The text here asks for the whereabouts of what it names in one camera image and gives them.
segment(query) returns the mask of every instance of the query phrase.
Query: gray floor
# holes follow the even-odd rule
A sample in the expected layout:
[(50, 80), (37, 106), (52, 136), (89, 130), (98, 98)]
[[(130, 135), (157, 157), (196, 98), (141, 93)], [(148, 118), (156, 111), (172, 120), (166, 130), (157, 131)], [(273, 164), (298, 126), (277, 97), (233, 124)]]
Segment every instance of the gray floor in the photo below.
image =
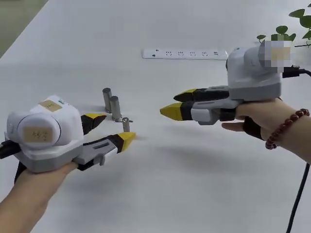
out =
[(47, 0), (0, 0), (0, 57)]

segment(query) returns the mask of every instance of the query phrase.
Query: metal cylinder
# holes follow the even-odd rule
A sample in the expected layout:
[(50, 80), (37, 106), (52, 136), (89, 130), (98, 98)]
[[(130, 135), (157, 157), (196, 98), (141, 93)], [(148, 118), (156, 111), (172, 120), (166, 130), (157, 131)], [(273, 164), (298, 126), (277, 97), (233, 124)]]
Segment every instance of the metal cylinder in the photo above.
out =
[(121, 120), (122, 114), (120, 110), (119, 98), (117, 96), (110, 97), (110, 107), (113, 120)]
[(104, 101), (105, 101), (105, 111), (108, 113), (111, 113), (111, 106), (110, 106), (111, 89), (104, 88), (103, 96), (104, 96)]
[(122, 119), (122, 124), (123, 124), (123, 131), (130, 132), (130, 120), (127, 117)]

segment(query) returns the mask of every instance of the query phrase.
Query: hand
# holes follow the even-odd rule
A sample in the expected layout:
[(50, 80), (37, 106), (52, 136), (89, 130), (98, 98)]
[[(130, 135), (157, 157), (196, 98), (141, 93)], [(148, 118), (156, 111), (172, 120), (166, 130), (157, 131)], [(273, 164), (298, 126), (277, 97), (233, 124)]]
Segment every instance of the hand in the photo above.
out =
[(18, 196), (22, 203), (30, 202), (38, 206), (45, 206), (66, 176), (77, 167), (76, 163), (71, 162), (51, 172), (36, 174), (25, 170), (17, 179), (10, 196)]
[[(261, 126), (261, 137), (267, 140), (280, 124), (296, 112), (280, 99), (241, 104), (236, 109), (236, 119), (243, 120), (250, 117)], [(223, 123), (227, 130), (243, 132), (243, 122)]]

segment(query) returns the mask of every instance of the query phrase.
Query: electrical outlet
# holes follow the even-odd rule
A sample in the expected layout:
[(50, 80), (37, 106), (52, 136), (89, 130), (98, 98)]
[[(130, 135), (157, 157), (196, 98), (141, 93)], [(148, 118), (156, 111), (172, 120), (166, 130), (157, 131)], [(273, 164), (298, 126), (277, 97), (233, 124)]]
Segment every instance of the electrical outlet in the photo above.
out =
[(227, 60), (225, 50), (172, 50), (144, 49), (142, 58), (145, 59), (189, 59), (189, 60)]

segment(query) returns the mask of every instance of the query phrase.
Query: trigger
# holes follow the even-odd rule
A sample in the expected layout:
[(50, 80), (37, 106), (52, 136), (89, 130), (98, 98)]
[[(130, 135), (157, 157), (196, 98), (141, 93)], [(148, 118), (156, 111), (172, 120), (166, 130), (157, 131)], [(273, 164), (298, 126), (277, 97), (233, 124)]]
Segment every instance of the trigger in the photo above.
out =
[(235, 120), (235, 113), (236, 113), (235, 108), (233, 109), (221, 108), (219, 114), (219, 121), (233, 121)]

